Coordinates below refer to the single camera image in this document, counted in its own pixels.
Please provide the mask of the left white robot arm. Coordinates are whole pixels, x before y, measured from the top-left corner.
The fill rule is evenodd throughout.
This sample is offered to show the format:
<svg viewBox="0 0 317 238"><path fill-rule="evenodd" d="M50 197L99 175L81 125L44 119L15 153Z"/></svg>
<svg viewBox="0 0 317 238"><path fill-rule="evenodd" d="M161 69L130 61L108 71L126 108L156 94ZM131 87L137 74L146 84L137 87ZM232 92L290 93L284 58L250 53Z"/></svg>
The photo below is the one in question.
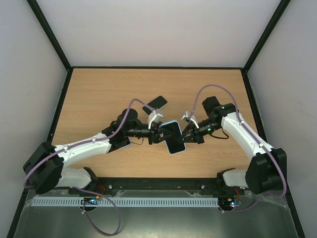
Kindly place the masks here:
<svg viewBox="0 0 317 238"><path fill-rule="evenodd" d="M174 133L163 128L163 113L155 109L142 123L134 109L125 109L109 127L100 133L77 142L52 145L43 142L23 166L26 174L23 185L37 194L57 187L86 188L92 182L88 168L72 169L70 166L99 154L107 154L130 145L130 138L147 138L149 144L167 140Z"/></svg>

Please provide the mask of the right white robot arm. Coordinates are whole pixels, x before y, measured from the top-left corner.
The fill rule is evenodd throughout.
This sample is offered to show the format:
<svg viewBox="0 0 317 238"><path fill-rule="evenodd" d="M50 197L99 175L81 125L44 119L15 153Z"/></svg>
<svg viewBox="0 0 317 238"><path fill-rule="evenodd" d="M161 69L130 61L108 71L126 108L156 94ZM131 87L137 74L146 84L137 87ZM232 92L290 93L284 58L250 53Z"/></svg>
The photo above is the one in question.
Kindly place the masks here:
<svg viewBox="0 0 317 238"><path fill-rule="evenodd" d="M222 105L215 96L202 102L208 116L198 122L188 111L183 113L182 120L188 124L178 139L184 143L204 143L204 136L212 135L222 129L235 139L243 149L250 163L246 170L227 169L217 174L216 189L227 194L234 186L247 188L254 194L281 190L286 192L286 153L275 149L264 141L246 123L233 103Z"/></svg>

